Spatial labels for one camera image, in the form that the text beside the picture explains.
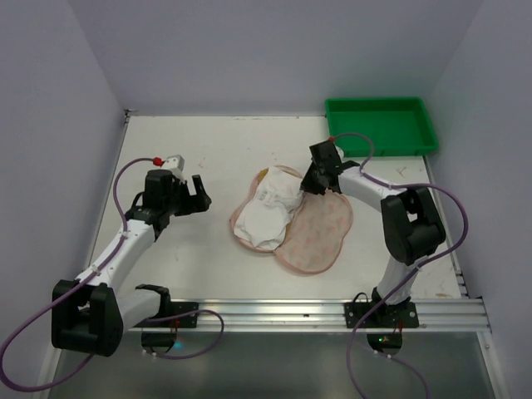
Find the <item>floral mesh laundry bag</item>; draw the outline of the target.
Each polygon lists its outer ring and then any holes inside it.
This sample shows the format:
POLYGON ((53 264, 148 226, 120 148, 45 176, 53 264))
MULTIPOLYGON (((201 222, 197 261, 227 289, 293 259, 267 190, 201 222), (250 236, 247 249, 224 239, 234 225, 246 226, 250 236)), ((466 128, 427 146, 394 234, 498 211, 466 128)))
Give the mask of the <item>floral mesh laundry bag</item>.
POLYGON ((303 192, 284 241, 271 253, 286 268, 300 274, 319 274, 331 268, 353 222, 345 196, 303 192))

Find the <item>white bra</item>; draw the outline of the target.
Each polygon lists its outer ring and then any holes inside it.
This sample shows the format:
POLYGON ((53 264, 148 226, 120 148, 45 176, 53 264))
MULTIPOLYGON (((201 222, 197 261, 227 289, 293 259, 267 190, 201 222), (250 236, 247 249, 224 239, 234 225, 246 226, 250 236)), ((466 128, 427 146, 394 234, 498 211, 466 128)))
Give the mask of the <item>white bra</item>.
POLYGON ((271 253, 284 241, 295 211, 303 201, 302 176, 283 165, 261 170, 229 223, 234 236, 249 249, 271 253))

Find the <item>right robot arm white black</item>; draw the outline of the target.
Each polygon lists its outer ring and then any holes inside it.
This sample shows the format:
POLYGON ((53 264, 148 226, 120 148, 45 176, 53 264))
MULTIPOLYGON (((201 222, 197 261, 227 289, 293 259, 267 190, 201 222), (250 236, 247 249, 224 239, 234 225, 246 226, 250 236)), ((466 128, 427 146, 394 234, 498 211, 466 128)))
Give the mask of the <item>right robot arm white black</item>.
POLYGON ((364 328, 388 327, 407 318, 417 327, 411 286, 423 260, 446 240, 446 232, 430 191, 426 187, 395 188, 366 177, 360 165, 343 161, 331 140, 309 147, 311 164, 301 188, 323 195, 328 191, 360 200, 381 214, 384 240, 390 254, 385 273, 372 290, 371 301, 352 304, 353 317, 364 328))

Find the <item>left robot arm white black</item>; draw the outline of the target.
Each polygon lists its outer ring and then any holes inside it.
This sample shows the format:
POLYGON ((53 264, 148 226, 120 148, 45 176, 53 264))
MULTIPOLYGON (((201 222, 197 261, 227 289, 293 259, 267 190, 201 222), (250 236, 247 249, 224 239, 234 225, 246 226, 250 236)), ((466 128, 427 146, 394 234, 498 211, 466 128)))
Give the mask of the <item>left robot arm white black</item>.
POLYGON ((73 280, 60 280, 52 297, 51 339, 55 348, 109 357, 125 331, 172 311, 168 288, 141 284, 124 298, 116 296, 141 256, 157 241, 173 217, 205 212, 211 198, 199 175, 195 192, 170 170, 148 171, 142 192, 126 211, 125 225, 96 262, 73 280))

